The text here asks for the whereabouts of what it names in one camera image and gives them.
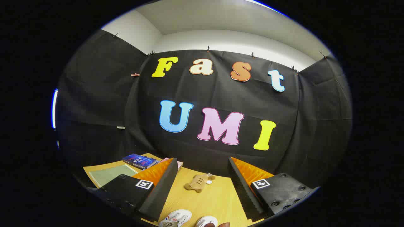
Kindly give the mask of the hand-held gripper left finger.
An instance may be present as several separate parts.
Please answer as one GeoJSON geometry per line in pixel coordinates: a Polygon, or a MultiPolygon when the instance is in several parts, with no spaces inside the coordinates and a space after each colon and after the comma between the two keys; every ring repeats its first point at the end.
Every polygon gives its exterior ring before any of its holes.
{"type": "Polygon", "coordinates": [[[93,191],[93,195],[134,220],[156,222],[177,172],[177,159],[170,158],[133,176],[120,174],[93,191]]]}

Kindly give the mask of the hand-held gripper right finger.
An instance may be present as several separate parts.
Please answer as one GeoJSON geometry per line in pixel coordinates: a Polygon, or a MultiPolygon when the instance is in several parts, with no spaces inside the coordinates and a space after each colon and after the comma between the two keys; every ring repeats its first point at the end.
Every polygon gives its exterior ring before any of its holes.
{"type": "Polygon", "coordinates": [[[278,217],[319,190],[290,174],[271,174],[234,157],[228,158],[228,171],[246,218],[254,222],[278,217]]]}

